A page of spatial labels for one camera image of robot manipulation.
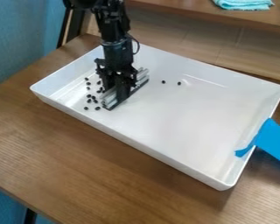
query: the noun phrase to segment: plastic tray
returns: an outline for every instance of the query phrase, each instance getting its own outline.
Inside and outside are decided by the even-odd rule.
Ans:
[[[88,104],[86,95],[98,96],[94,59],[101,57],[97,47],[31,91],[217,190],[235,185],[253,152],[239,158],[235,150],[246,147],[272,116],[280,85],[141,45],[134,66],[150,69],[149,83],[114,110],[96,111],[98,104]]]

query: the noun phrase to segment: wooden table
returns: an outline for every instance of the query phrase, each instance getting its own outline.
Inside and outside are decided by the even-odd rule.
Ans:
[[[147,10],[179,14],[231,25],[246,25],[280,32],[280,0],[273,0],[270,10],[223,10],[212,0],[128,0],[128,5]]]
[[[266,153],[254,153],[236,187],[217,192],[30,92],[97,45],[76,38],[0,85],[0,189],[70,224],[280,224],[280,163]]]

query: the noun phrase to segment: cable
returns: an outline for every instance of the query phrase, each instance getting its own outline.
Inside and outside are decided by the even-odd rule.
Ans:
[[[129,37],[130,39],[134,40],[136,42],[136,52],[133,52],[134,55],[138,54],[140,51],[140,43],[138,40],[136,40],[132,35],[130,35],[129,33],[126,34],[127,37]]]

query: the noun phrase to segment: blue tape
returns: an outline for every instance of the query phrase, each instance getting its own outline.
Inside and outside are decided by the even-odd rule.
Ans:
[[[261,127],[258,134],[254,137],[247,148],[237,150],[235,155],[243,157],[253,146],[266,151],[271,156],[280,160],[280,125],[273,119],[269,118]]]

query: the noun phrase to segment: blue wall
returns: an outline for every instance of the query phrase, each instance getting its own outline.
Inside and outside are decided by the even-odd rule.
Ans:
[[[0,0],[0,82],[56,48],[62,0]]]

